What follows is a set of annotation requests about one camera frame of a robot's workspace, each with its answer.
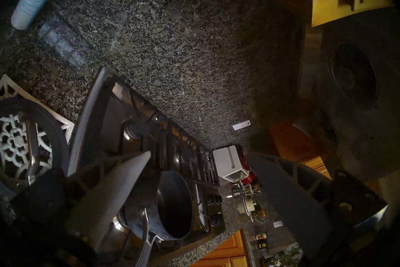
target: cabinet door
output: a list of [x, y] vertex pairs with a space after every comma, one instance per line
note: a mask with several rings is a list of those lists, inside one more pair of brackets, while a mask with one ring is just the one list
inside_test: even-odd
[[325, 167], [324, 162], [322, 161], [322, 158], [320, 156], [312, 159], [312, 160], [308, 160], [306, 162], [302, 162], [304, 163], [306, 166], [309, 166], [310, 168], [313, 168], [315, 171], [318, 171], [319, 173], [323, 174], [324, 176], [326, 176], [327, 178], [330, 178], [328, 169]]
[[232, 267], [247, 267], [246, 256], [231, 258]]
[[289, 119], [275, 122], [268, 127], [280, 157], [291, 161], [315, 158], [318, 150], [314, 142]]
[[207, 259], [195, 262], [191, 267], [232, 267], [229, 258]]
[[242, 233], [241, 231], [237, 231], [232, 237], [202, 259], [238, 257], [244, 256], [245, 254]]

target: granite countertop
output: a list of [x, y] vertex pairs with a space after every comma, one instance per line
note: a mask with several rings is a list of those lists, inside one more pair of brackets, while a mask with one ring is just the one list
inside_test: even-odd
[[[290, 109], [301, 22], [272, 0], [49, 0], [25, 31], [10, 24], [17, 2], [0, 17], [0, 76], [73, 122], [100, 66], [210, 149], [251, 147]], [[222, 206], [226, 232], [167, 266], [192, 264], [245, 226], [232, 199]]]

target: electrical outlet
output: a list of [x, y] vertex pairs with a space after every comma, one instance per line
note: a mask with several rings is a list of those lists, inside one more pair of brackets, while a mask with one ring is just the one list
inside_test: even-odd
[[244, 122], [241, 122], [240, 124], [233, 125], [232, 127], [234, 130], [238, 130], [238, 129], [242, 129], [242, 128], [250, 126], [250, 125], [251, 125], [250, 120], [246, 120]]
[[283, 226], [282, 221], [274, 222], [274, 228], [277, 228], [279, 226]]

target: stove knob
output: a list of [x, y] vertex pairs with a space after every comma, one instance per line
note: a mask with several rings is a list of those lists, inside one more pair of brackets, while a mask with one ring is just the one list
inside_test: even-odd
[[219, 205], [220, 204], [220, 200], [218, 195], [214, 195], [214, 201], [215, 201], [215, 205]]
[[208, 203], [208, 205], [212, 204], [212, 199], [213, 199], [213, 196], [210, 195], [210, 194], [207, 194], [207, 203]]
[[210, 216], [210, 221], [211, 221], [211, 225], [215, 226], [217, 224], [217, 216], [216, 215]]
[[216, 217], [217, 217], [217, 219], [216, 219], [216, 224], [219, 225], [219, 224], [222, 222], [222, 220], [223, 220], [222, 214], [218, 214], [218, 215], [216, 215]]
[[179, 154], [183, 162], [190, 163], [192, 158], [192, 150], [187, 148], [186, 146], [181, 146], [179, 148]]
[[150, 132], [149, 126], [141, 118], [132, 118], [126, 124], [127, 134], [134, 140], [140, 139], [141, 136], [145, 136]]

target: stove burner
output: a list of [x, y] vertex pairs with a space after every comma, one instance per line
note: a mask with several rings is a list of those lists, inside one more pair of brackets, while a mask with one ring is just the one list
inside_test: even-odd
[[192, 151], [186, 146], [182, 145], [179, 147], [179, 155], [182, 159], [182, 162], [189, 163], [192, 158]]
[[149, 133], [149, 127], [143, 119], [131, 119], [126, 124], [126, 133], [135, 140]]
[[[225, 231], [214, 158], [204, 145], [125, 85], [118, 76], [112, 77], [115, 85], [101, 119], [100, 140], [94, 141], [100, 148], [97, 153], [150, 151], [146, 173], [178, 172], [185, 179], [194, 200], [191, 233], [181, 241], [159, 241], [154, 244], [149, 266], [161, 265]], [[116, 219], [114, 225], [110, 226], [99, 249], [101, 262], [112, 261], [113, 255], [121, 253], [119, 244], [126, 240], [126, 234], [118, 228], [124, 228], [124, 219]], [[132, 261], [138, 245], [135, 240], [129, 243], [125, 259]]]

